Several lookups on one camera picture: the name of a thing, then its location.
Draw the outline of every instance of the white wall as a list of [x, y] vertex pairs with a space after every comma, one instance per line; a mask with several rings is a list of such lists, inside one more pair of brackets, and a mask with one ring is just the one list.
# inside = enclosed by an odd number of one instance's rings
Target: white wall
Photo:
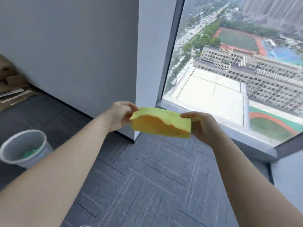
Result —
[[1, 0], [0, 53], [32, 84], [95, 117], [114, 101], [135, 102], [138, 2]]
[[275, 187], [303, 213], [303, 150], [271, 165]]
[[139, 0], [136, 90], [139, 107], [156, 106], [176, 1]]

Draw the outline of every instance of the stack of cardboard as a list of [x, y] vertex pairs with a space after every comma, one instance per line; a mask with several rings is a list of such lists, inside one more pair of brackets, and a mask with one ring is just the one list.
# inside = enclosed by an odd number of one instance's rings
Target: stack of cardboard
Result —
[[16, 67], [0, 54], [0, 111], [35, 95], [24, 75], [19, 75]]

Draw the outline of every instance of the torn yellow paper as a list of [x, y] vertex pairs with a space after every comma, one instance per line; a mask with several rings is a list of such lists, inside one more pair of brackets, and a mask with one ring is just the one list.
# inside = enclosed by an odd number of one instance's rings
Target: torn yellow paper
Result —
[[135, 131], [176, 138], [189, 138], [191, 119], [181, 118], [173, 111], [154, 107], [140, 107], [132, 114], [131, 126]]

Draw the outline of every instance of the forearm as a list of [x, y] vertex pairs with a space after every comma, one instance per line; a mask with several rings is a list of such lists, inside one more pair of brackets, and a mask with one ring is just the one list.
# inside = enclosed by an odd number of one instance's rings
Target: forearm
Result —
[[108, 133], [101, 115], [0, 193], [1, 226], [60, 226]]
[[302, 226], [303, 216], [223, 133], [213, 145], [226, 193], [240, 226]]

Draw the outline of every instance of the green ground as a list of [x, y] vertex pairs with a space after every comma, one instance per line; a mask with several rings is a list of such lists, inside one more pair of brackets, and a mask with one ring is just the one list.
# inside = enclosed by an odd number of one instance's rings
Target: green ground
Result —
[[[276, 116], [274, 114], [268, 113], [266, 111], [260, 110], [258, 108], [252, 107], [252, 106], [249, 106], [249, 112], [260, 112], [263, 114], [270, 115], [272, 117], [279, 119], [286, 125], [290, 126], [296, 132], [298, 132], [298, 133], [303, 132], [303, 126], [301, 124], [292, 122], [292, 121], [282, 118], [280, 116]], [[263, 134], [263, 135], [265, 135], [269, 138], [275, 139], [277, 141], [284, 142], [294, 136], [291, 132], [286, 130], [284, 127], [280, 126], [279, 124], [277, 124], [269, 119], [252, 118], [249, 121], [250, 121], [251, 129], [253, 131], [256, 131], [260, 134]]]
[[259, 52], [253, 35], [250, 36], [249, 34], [239, 33], [236, 30], [222, 29], [218, 38], [223, 44]]

